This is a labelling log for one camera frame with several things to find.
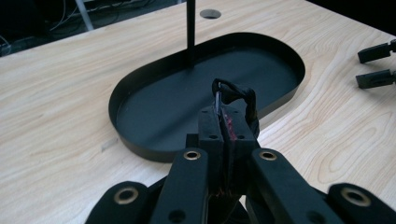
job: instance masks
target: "black oval tray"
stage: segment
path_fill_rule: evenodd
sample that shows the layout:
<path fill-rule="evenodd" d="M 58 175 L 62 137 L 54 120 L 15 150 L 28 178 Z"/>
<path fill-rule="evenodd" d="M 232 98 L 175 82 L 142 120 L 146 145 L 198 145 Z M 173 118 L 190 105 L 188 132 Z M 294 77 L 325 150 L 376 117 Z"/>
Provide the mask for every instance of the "black oval tray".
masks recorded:
<path fill-rule="evenodd" d="M 234 33 L 134 70 L 111 94 L 108 111 L 125 146 L 151 160 L 171 162 L 198 132 L 198 112 L 213 103 L 219 77 L 256 92 L 259 119 L 285 104 L 304 78 L 304 63 L 286 44 L 266 35 Z M 243 102 L 232 107 L 245 111 Z"/>

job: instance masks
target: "bolt hole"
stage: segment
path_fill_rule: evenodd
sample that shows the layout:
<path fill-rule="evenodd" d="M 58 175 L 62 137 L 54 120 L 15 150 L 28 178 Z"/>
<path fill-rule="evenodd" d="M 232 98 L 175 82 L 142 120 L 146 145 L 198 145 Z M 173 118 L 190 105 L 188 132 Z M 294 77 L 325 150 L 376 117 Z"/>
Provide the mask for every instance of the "bolt hole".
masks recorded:
<path fill-rule="evenodd" d="M 197 151 L 188 151 L 184 153 L 184 158 L 189 161 L 198 160 L 201 157 L 201 153 Z"/>
<path fill-rule="evenodd" d="M 311 223 L 315 223 L 315 224 L 326 223 L 326 219 L 324 218 L 324 216 L 317 212 L 310 211 L 310 212 L 306 213 L 306 216 L 308 217 L 308 220 Z"/>
<path fill-rule="evenodd" d="M 341 195 L 350 203 L 360 207 L 367 207 L 371 204 L 371 200 L 358 189 L 343 188 Z"/>
<path fill-rule="evenodd" d="M 133 202 L 138 195 L 139 192 L 136 188 L 123 188 L 117 191 L 117 193 L 114 195 L 114 202 L 116 202 L 117 204 L 128 204 Z"/>
<path fill-rule="evenodd" d="M 175 210 L 169 213 L 169 220 L 173 223 L 180 223 L 186 219 L 186 214 L 181 210 Z"/>
<path fill-rule="evenodd" d="M 263 151 L 260 153 L 260 157 L 264 160 L 267 161 L 274 161 L 276 160 L 276 154 L 269 152 L 269 151 Z"/>
<path fill-rule="evenodd" d="M 205 9 L 200 12 L 202 18 L 215 20 L 221 16 L 221 13 L 215 9 Z"/>

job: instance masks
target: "black rod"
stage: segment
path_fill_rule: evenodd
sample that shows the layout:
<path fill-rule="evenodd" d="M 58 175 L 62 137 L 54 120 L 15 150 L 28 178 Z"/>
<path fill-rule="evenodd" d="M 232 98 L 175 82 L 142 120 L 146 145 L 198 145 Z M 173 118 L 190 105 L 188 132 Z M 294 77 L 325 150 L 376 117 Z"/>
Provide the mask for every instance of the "black rod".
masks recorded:
<path fill-rule="evenodd" d="M 187 0 L 187 64 L 194 66 L 195 0 Z"/>

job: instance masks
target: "wooden table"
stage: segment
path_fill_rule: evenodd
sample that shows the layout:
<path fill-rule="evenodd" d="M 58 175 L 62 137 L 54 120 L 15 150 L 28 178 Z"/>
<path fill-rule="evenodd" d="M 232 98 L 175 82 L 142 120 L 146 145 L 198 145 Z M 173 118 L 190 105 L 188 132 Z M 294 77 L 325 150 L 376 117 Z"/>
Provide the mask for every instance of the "wooden table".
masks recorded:
<path fill-rule="evenodd" d="M 203 9 L 222 13 L 216 20 Z M 186 48 L 186 6 L 156 11 L 0 59 L 0 223 L 83 223 L 107 189 L 151 185 L 170 164 L 127 149 L 107 104 L 136 68 Z M 303 58 L 294 98 L 261 119 L 259 141 L 314 187 L 366 188 L 396 208 L 396 89 L 355 76 L 396 69 L 357 52 L 395 36 L 301 0 L 197 1 L 196 43 L 233 32 L 277 38 Z"/>

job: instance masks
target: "light wood surface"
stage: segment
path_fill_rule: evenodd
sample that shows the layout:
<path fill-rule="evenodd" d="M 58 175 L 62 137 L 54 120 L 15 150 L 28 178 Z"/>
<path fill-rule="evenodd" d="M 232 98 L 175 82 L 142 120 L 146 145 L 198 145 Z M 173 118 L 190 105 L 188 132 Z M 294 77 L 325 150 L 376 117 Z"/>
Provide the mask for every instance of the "light wood surface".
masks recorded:
<path fill-rule="evenodd" d="M 221 17 L 199 17 L 207 8 Z M 170 164 L 122 144 L 107 104 L 128 73 L 186 48 L 185 14 L 181 4 L 0 58 L 0 223 L 83 223 L 115 184 L 167 175 Z M 261 120 L 262 147 L 318 189 L 357 184 L 395 209 L 396 88 L 355 80 L 396 69 L 396 56 L 357 57 L 395 36 L 302 0 L 197 1 L 197 44 L 233 32 L 272 36 L 304 60 L 294 98 Z"/>

